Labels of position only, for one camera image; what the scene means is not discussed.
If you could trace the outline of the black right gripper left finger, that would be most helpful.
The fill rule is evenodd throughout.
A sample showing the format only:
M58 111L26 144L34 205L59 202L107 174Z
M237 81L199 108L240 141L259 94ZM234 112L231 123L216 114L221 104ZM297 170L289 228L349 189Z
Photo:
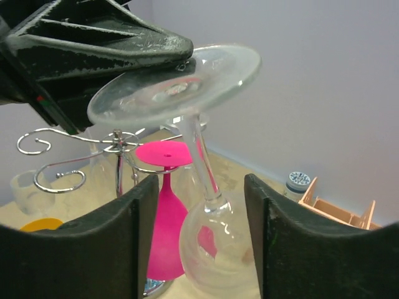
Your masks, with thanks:
M142 298L158 200L147 176L56 230L1 227L2 298Z

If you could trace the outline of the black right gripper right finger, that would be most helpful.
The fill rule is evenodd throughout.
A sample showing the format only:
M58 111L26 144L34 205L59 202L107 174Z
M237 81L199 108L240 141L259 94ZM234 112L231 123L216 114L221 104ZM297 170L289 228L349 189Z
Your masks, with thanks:
M398 297L398 224L335 222L254 174L244 178L244 196L262 298Z

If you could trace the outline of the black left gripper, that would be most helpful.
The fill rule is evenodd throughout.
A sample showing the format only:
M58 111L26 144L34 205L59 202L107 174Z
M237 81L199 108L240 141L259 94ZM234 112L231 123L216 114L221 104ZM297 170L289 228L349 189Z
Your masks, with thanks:
M124 1L1 1L1 104L27 103L71 135L87 105L128 70L189 59L187 38L143 21Z

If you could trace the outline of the pink plastic goblet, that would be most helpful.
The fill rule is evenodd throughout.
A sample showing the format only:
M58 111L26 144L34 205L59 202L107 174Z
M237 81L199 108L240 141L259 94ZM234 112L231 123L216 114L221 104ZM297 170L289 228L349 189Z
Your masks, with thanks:
M158 196L155 224L151 241L147 277L173 280L184 274L180 257L180 232L188 214L187 208L171 188L171 171L192 163L187 145L181 141L152 141L136 149L137 158L160 166L166 174Z

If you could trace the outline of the short clear wine glass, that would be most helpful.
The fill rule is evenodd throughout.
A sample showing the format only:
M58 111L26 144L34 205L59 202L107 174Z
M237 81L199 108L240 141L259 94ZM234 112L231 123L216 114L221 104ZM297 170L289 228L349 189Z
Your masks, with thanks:
M92 123L110 128L164 125L179 118L204 198L190 210L180 234L188 280L199 290L228 297L257 287L244 197L222 192L214 178L200 128L200 114L229 100L258 75L261 56L237 44L197 48L174 69L127 72L91 99Z

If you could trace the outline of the tall clear champagne flute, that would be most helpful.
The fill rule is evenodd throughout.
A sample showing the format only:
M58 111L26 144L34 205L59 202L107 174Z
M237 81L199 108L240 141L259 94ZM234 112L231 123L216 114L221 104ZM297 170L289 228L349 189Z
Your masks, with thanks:
M203 189L208 192L213 188L209 158L204 143L203 131L206 129L209 117L205 113L178 116L166 122L166 127L178 131L188 146L197 178Z

